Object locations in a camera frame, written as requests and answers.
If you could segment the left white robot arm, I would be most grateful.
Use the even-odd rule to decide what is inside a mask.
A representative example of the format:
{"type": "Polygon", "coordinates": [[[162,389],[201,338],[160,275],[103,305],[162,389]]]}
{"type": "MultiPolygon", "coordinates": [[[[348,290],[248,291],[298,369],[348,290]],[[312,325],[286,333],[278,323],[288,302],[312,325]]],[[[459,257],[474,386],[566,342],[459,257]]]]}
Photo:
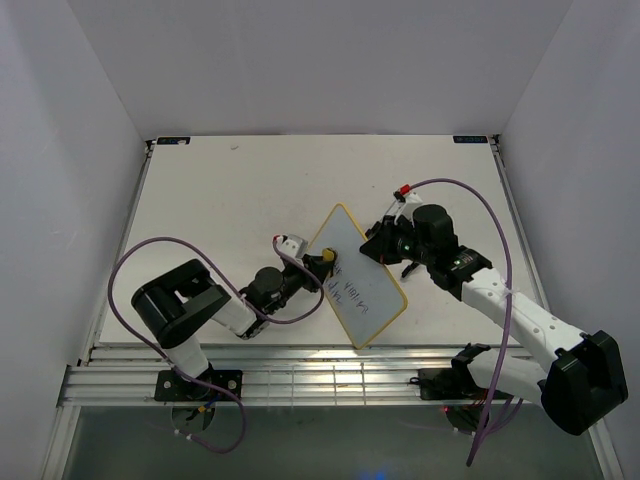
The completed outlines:
{"type": "Polygon", "coordinates": [[[315,293],[333,273],[337,254],[304,254],[282,269],[264,267],[243,289],[231,295],[216,283],[204,264],[190,260],[138,289],[131,305],[160,348],[181,372],[178,388],[190,399],[205,397],[212,387],[213,368],[196,332],[208,321],[222,325],[242,340],[267,326],[262,317],[283,309],[300,290],[315,293]]]}

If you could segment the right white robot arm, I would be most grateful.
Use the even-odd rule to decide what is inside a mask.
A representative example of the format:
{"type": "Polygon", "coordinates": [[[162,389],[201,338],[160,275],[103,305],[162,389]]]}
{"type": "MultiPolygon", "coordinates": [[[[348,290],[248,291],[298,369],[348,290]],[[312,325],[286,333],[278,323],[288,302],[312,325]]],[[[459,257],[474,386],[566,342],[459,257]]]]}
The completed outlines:
{"type": "Polygon", "coordinates": [[[384,216],[367,231],[360,251],[382,265],[407,261],[425,267],[436,286],[502,327],[531,356],[522,360],[468,344],[450,367],[424,380],[436,395],[474,397],[494,386],[542,407],[571,435],[582,434],[628,399],[615,339],[602,330],[587,334],[508,289],[488,259],[459,243],[443,207],[429,204],[410,217],[384,216]]]}

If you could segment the black whiteboard foot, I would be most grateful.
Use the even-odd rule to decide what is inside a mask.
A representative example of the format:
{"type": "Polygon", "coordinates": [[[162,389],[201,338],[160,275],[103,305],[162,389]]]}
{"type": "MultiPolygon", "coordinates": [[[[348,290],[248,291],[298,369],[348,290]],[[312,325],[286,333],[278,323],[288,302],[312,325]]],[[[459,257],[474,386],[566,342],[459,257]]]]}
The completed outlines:
{"type": "Polygon", "coordinates": [[[421,266],[419,262],[411,262],[401,272],[401,279],[406,280],[416,269],[421,266]]]}

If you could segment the yellow whiteboard eraser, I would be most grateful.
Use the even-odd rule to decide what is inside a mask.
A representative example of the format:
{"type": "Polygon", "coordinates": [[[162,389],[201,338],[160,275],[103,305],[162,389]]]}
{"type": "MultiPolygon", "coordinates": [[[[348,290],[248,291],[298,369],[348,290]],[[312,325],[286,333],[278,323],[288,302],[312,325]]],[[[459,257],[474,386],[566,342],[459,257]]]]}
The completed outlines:
{"type": "Polygon", "coordinates": [[[325,262],[334,263],[337,259],[337,253],[331,248],[324,248],[322,258],[325,262]]]}

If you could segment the yellow-framed small whiteboard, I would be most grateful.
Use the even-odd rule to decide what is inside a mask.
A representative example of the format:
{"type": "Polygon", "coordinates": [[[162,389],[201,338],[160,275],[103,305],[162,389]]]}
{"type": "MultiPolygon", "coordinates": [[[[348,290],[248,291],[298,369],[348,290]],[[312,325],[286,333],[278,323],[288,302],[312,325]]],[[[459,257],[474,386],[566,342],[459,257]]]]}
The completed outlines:
{"type": "Polygon", "coordinates": [[[359,248],[364,231],[342,204],[336,204],[309,243],[308,253],[335,252],[333,274],[324,282],[325,297],[352,346],[369,345],[408,307],[408,299],[389,269],[359,248]]]}

